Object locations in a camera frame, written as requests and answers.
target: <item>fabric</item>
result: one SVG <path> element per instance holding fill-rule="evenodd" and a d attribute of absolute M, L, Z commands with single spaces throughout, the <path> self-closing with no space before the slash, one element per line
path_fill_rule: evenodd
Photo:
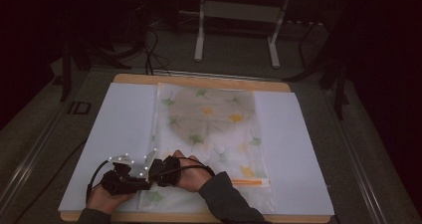
<path fill-rule="evenodd" d="M 174 150 L 195 155 L 215 173 L 262 185 L 237 185 L 249 205 L 274 212 L 267 168 L 262 154 L 254 93 L 159 84 L 152 148 L 164 159 Z M 203 200 L 171 187 L 144 191 L 139 209 L 147 212 L 205 213 Z"/>
<path fill-rule="evenodd" d="M 78 220 L 78 224 L 108 224 L 111 216 L 101 211 L 85 208 Z"/>

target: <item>gray floor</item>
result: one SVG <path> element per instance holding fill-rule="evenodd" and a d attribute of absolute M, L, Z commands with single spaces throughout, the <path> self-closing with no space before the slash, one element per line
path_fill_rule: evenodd
<path fill-rule="evenodd" d="M 278 70 L 271 68 L 265 36 L 222 36 L 213 27 L 207 27 L 209 33 L 205 37 L 203 61 L 196 63 L 193 61 L 196 34 L 189 32 L 189 24 L 184 24 L 186 29 L 178 32 L 157 29 L 158 25 L 162 28 L 165 24 L 154 25 L 158 35 L 154 52 L 170 61 L 166 68 L 173 76 L 197 73 L 279 81 L 303 70 L 297 45 L 306 28 L 300 24 L 286 24 L 282 28 L 277 42 L 282 67 Z M 307 58 L 317 53 L 325 36 L 323 28 L 317 28 L 310 35 L 304 44 Z M 148 41 L 150 46 L 155 41 L 151 33 L 148 33 Z M 132 73 L 141 74 L 144 72 L 144 61 L 145 55 L 139 54 L 125 63 L 133 66 Z M 153 66 L 160 66 L 154 59 L 152 61 Z M 60 65 L 60 60 L 52 65 L 56 73 L 60 73 Z M 65 223 L 57 209 L 82 149 L 77 149 L 65 161 L 89 136 L 109 83 L 116 74 L 124 72 L 127 71 L 119 71 L 100 62 L 96 62 L 87 73 L 74 70 L 74 89 L 66 103 L 59 102 L 60 87 L 47 85 L 1 130 L 2 187 L 6 186 L 30 148 L 42 141 L 46 143 L 36 160 L 37 165 L 29 170 L 31 175 L 8 210 L 4 223 L 15 223 L 30 205 L 19 223 Z M 322 91 L 317 85 L 318 78 L 319 74 L 290 85 L 300 101 L 340 223 L 422 223 L 353 84 L 346 84 L 345 94 L 350 105 L 343 107 L 344 121 L 339 121 L 332 111 L 331 91 Z M 67 114 L 73 101 L 92 103 L 90 113 Z M 49 120 L 54 117 L 57 117 L 57 122 L 49 125 Z M 42 135 L 46 133 L 46 126 L 52 127 L 53 131 Z M 49 186 L 39 196 L 47 184 Z M 329 223 L 338 222 L 331 218 Z"/>

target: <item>dark background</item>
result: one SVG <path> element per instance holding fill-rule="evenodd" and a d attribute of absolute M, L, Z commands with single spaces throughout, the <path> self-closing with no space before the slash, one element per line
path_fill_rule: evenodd
<path fill-rule="evenodd" d="M 87 8 L 87 26 L 81 25 L 80 31 L 94 35 L 96 43 L 106 44 L 110 22 L 92 16 L 101 9 L 93 1 L 0 0 L 0 128 L 53 79 L 49 66 L 62 56 L 64 24 L 77 7 Z M 177 9 L 198 8 L 198 0 L 151 1 L 173 20 Z M 313 1 L 292 0 L 287 18 L 311 21 L 316 8 Z M 168 2 L 178 6 L 167 6 Z M 420 5 L 419 0 L 351 0 L 347 22 L 331 39 L 331 47 L 353 39 L 347 76 L 422 215 L 422 175 L 418 170 L 422 166 Z"/>

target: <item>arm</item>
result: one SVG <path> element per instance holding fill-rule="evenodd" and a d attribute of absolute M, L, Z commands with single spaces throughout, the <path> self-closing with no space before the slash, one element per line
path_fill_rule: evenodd
<path fill-rule="evenodd" d="M 173 156 L 184 157 L 179 150 L 176 150 Z M 197 164 L 195 161 L 180 159 L 181 166 L 195 164 Z M 190 192 L 199 192 L 211 214 L 224 223 L 269 223 L 258 210 L 249 206 L 239 191 L 233 187 L 226 172 L 211 177 L 202 168 L 184 169 L 176 186 Z"/>

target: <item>wooden table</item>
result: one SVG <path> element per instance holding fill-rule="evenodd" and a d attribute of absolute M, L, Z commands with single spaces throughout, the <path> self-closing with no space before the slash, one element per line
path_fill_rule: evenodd
<path fill-rule="evenodd" d="M 99 112 L 97 117 L 96 123 L 93 126 L 92 132 L 90 137 L 87 141 L 86 147 L 81 155 L 80 161 L 76 167 L 75 173 L 71 179 L 71 182 L 68 186 L 68 190 L 65 193 L 65 196 L 62 200 L 62 204 L 59 207 L 59 211 L 61 212 L 61 217 L 65 221 L 77 221 L 81 214 L 82 209 L 85 207 L 85 189 L 91 179 L 94 170 L 97 166 L 104 160 L 102 158 L 108 158 L 108 154 L 110 155 L 120 155 L 122 152 L 125 152 L 129 149 L 129 155 L 131 153 L 145 153 L 146 154 L 146 146 L 149 144 L 150 140 L 145 139 L 142 140 L 140 137 L 150 136 L 152 125 L 149 122 L 148 118 L 147 121 L 143 120 L 143 122 L 139 121 L 139 116 L 150 115 L 150 119 L 152 120 L 153 114 L 150 112 L 150 109 L 153 108 L 154 102 L 146 103 L 146 106 L 139 108 L 138 104 L 130 103 L 130 101 L 116 101 L 111 95 L 115 95 L 118 97 L 126 96 L 128 99 L 137 97 L 137 94 L 128 92 L 125 95 L 122 95 L 122 91 L 127 90 L 115 90 L 111 92 L 110 90 L 119 88 L 119 86 L 128 86 L 129 88 L 136 87 L 139 89 L 140 87 L 152 87 L 149 85 L 157 85 L 158 83 L 169 83 L 175 84 L 180 86 L 195 86 L 195 87 L 205 87 L 205 88 L 214 88 L 214 89 L 240 89 L 240 90 L 253 90 L 253 91 L 262 91 L 262 92 L 277 92 L 277 93 L 290 93 L 290 88 L 287 84 L 283 83 L 269 83 L 269 82 L 255 82 L 255 81 L 234 81 L 234 80 L 224 80 L 224 79 L 204 79 L 204 78 L 182 78 L 182 77 L 159 77 L 159 76 L 141 76 L 141 75 L 117 75 L 114 80 L 113 84 L 110 86 L 108 90 L 107 96 L 105 97 L 102 109 Z M 140 84 L 144 86 L 133 86 L 132 84 Z M 273 93 L 265 93 L 266 96 L 272 96 Z M 132 108 L 137 109 L 139 113 L 130 113 L 132 112 Z M 303 121 L 303 117 L 296 115 L 293 119 L 297 119 L 299 122 Z M 121 138 L 121 133 L 119 133 L 118 126 L 126 124 L 127 126 L 124 128 L 124 139 Z M 266 220 L 272 221 L 274 223 L 326 223 L 329 221 L 330 216 L 333 215 L 332 204 L 330 203 L 329 196 L 326 192 L 326 187 L 323 182 L 322 175 L 320 173 L 319 166 L 317 164 L 317 158 L 315 157 L 314 150 L 311 145 L 311 141 L 309 140 L 308 132 L 305 128 L 305 141 L 300 141 L 299 144 L 306 143 L 307 149 L 310 152 L 303 157 L 299 156 L 297 162 L 310 162 L 311 170 L 309 173 L 307 171 L 300 171 L 303 172 L 303 176 L 309 175 L 316 175 L 317 177 L 317 189 L 321 190 L 322 194 L 322 203 L 327 204 L 327 210 L 323 211 L 323 214 L 264 214 Z M 276 157 L 269 157 L 266 156 L 268 161 L 267 165 L 275 166 L 276 164 L 272 163 L 276 161 Z M 275 168 L 277 172 L 283 172 L 280 167 Z M 272 178 L 272 185 L 276 185 L 280 181 L 277 178 Z M 304 196 L 305 200 L 314 199 L 314 188 L 312 190 L 308 190 L 308 186 L 314 186 L 314 184 L 310 182 L 309 184 L 305 184 L 306 189 L 304 192 L 297 193 L 298 198 L 301 199 L 300 195 Z M 296 186 L 300 186 L 306 183 L 306 181 L 298 181 L 298 183 L 292 183 L 293 188 Z M 282 193 L 282 196 L 288 196 L 289 193 Z M 216 218 L 214 218 L 210 213 L 145 213 L 139 212 L 136 207 L 138 200 L 129 200 L 126 203 L 123 203 L 119 209 L 115 213 L 112 214 L 111 220 L 118 221 L 118 222 L 192 222 L 192 223 L 216 223 L 219 222 Z M 298 201 L 299 205 L 307 205 L 306 201 Z M 319 209 L 320 203 L 316 203 L 313 208 L 316 210 Z"/>

